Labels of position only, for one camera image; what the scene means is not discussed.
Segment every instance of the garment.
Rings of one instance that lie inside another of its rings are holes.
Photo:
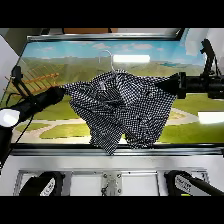
[[[90,144],[112,155],[123,133],[131,148],[152,146],[159,138],[176,98],[178,82],[173,77],[139,77],[116,70],[116,75],[108,72],[62,88],[90,128]]]

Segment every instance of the metal bracket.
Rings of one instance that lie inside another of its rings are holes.
[[[102,196],[119,196],[122,193],[121,172],[104,172],[101,192]]]

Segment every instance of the cloth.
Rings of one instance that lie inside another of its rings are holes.
[[[116,70],[116,75],[108,72],[62,88],[90,128],[90,144],[112,155],[123,133],[133,149],[152,146],[159,138],[176,98],[178,83],[170,80],[172,76],[138,77]]]

